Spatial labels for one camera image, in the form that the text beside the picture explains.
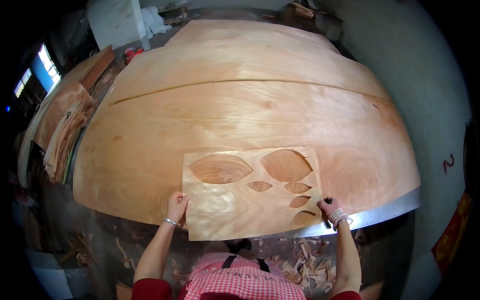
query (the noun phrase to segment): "window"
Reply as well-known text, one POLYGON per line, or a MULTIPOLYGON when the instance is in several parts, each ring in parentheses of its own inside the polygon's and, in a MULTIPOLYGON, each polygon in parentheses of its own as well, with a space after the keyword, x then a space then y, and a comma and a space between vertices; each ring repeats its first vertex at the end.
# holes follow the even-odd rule
POLYGON ((42 48, 38 52, 38 56, 40 57, 40 60, 42 61, 43 66, 45 67, 45 70, 47 70, 48 74, 50 75, 53 81, 53 86, 55 86, 55 84, 60 80, 60 75, 59 75, 59 72, 57 71, 57 67, 55 67, 55 65, 52 62, 52 59, 50 58, 50 55, 48 54, 45 44, 42 45, 42 48))
POLYGON ((30 79, 30 76, 32 75, 32 71, 30 71, 30 68, 28 68, 25 71, 25 74, 22 76, 22 79, 18 82, 17 87, 15 88, 15 96, 20 97, 20 94, 22 93, 25 84, 27 84, 28 79, 30 79))

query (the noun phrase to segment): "leaf-shaped cutout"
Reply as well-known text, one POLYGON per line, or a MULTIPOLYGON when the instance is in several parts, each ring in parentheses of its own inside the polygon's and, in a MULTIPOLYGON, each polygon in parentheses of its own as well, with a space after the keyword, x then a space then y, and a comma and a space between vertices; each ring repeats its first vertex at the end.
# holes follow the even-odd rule
POLYGON ((236 182, 253 172, 243 159, 230 154, 212 154, 188 166, 195 177, 205 183, 236 182))
POLYGON ((293 198, 292 202, 290 202, 289 207, 301 207, 307 204, 310 200, 310 196, 297 196, 293 198))
POLYGON ((260 159, 267 173, 278 181, 299 181, 313 169, 305 157, 295 150, 281 149, 260 159))
POLYGON ((253 181, 247 184, 252 190, 257 192, 264 192, 272 187, 272 185, 265 181, 253 181))
POLYGON ((287 191, 292 192, 294 194, 301 194, 312 188, 311 186, 308 186, 300 182, 290 182, 284 185, 283 187, 287 189, 287 191))
POLYGON ((312 213, 308 210, 302 210, 292 218, 292 220, 290 221, 290 225, 308 226, 313 223, 315 215, 315 213, 312 213))

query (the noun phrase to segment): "pink checkered apron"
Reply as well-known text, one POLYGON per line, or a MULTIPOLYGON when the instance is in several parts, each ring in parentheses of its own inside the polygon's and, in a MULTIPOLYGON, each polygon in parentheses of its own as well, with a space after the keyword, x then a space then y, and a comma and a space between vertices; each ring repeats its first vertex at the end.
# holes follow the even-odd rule
POLYGON ((289 282, 280 269, 266 262, 269 272, 260 270, 256 261, 231 253, 215 252, 204 255, 190 274, 185 300, 199 300, 204 293, 228 293, 252 300, 305 300, 303 291, 289 282), (222 268, 226 260, 231 261, 222 268))

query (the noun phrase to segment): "white plastic bag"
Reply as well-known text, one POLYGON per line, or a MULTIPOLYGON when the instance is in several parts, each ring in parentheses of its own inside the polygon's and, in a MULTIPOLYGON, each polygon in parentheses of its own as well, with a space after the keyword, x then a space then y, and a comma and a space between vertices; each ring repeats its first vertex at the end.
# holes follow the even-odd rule
POLYGON ((158 8, 155 6, 145 7, 140 10, 144 20, 147 38, 151 39, 153 35, 165 33, 172 29, 171 25, 164 25, 165 20, 158 15, 158 8))

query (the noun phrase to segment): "glove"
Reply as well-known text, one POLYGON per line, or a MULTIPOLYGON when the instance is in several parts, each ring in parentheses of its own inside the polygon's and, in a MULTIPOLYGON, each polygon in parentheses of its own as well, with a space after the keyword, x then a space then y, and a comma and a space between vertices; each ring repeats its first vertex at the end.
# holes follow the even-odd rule
POLYGON ((340 203, 340 200, 334 198, 325 198, 317 202, 317 206, 323 209, 328 217, 328 220, 333 224, 335 229, 338 226, 338 223, 341 221, 350 221, 348 224, 351 224, 353 221, 343 210, 343 206, 340 203))

